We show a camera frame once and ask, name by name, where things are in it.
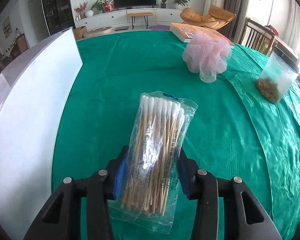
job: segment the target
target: green tablecloth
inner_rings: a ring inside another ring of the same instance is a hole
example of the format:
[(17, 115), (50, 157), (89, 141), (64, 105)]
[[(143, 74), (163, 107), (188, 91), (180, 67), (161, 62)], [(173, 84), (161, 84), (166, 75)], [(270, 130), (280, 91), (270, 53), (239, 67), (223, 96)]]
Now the green tablecloth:
[[(183, 143), (188, 157), (216, 177), (242, 177), (283, 239), (292, 238), (300, 220), (300, 91), (293, 85), (277, 105), (263, 98), (255, 81), (266, 56), (236, 45), (227, 71), (204, 83), (188, 71), (186, 44), (170, 32), (118, 33), (77, 44), (83, 66), (60, 121), (52, 190), (64, 177), (88, 177), (116, 158), (129, 143), (139, 95), (160, 90), (199, 106)], [(220, 206), (223, 239), (222, 199)], [(195, 207), (180, 189), (169, 235), (112, 220), (115, 238), (189, 239)], [(86, 235), (83, 229), (83, 240)]]

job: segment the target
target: white vase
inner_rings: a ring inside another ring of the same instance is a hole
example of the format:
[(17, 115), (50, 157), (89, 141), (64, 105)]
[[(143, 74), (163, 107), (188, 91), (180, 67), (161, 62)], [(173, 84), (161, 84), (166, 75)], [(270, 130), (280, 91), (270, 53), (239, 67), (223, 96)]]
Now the white vase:
[(93, 11), (92, 10), (86, 11), (86, 13), (84, 15), (86, 17), (91, 17), (91, 16), (93, 16)]
[(174, 4), (174, 7), (177, 10), (183, 10), (183, 8), (184, 8), (184, 6), (182, 4), (177, 4), (177, 3)]

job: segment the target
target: door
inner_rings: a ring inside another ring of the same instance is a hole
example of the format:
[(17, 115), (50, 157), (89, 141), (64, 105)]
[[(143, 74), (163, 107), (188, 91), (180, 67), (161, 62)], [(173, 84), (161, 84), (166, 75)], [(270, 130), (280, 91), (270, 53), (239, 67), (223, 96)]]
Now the door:
[(38, 42), (49, 36), (47, 26), (42, 15), (42, 5), (40, 0), (31, 0), (28, 2), (30, 17), (35, 35)]

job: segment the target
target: cotton swab tip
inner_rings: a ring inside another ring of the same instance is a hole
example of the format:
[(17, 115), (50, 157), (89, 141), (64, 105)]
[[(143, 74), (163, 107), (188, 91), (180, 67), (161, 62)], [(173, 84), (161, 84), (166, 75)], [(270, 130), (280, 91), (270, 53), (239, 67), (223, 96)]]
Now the cotton swab tip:
[(183, 108), (180, 108), (178, 113), (178, 123), (180, 123), (182, 116), (184, 115), (185, 110)]
[(154, 98), (149, 98), (149, 112), (152, 112), (154, 108)]
[(161, 98), (158, 98), (159, 100), (157, 101), (157, 113), (161, 115), (162, 112), (162, 105), (163, 105), (163, 100)]
[(171, 115), (176, 115), (178, 110), (178, 105), (176, 103), (172, 103)]
[(171, 112), (171, 109), (172, 109), (172, 101), (169, 100), (169, 101), (167, 102), (167, 111), (168, 111), (168, 112)]
[(148, 100), (149, 100), (149, 97), (143, 95), (143, 96), (141, 97), (141, 100), (140, 100), (140, 105), (141, 105), (141, 106), (144, 106), (144, 105), (147, 103)]
[(158, 107), (159, 101), (160, 101), (160, 98), (154, 98), (154, 107), (155, 107), (155, 109)]
[(177, 106), (178, 106), (178, 112), (179, 112), (179, 110), (180, 110), (180, 108), (181, 108), (181, 104), (180, 104), (179, 102), (177, 102), (176, 104), (177, 104)]
[(167, 107), (168, 107), (168, 102), (167, 100), (162, 99), (162, 113), (166, 114), (167, 112)]
[(185, 115), (183, 115), (182, 116), (182, 118), (181, 118), (181, 122), (180, 122), (180, 125), (179, 125), (179, 127), (180, 127), (180, 130), (181, 130), (181, 127), (183, 126), (183, 123), (185, 122)]

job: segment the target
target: purple mat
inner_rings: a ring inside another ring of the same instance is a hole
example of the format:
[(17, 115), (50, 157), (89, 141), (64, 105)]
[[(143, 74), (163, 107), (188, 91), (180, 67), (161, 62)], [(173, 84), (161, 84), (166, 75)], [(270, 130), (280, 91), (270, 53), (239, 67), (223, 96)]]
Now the purple mat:
[(150, 26), (149, 29), (153, 30), (153, 31), (168, 32), (170, 30), (170, 26), (166, 26), (166, 25), (153, 25), (153, 26)]

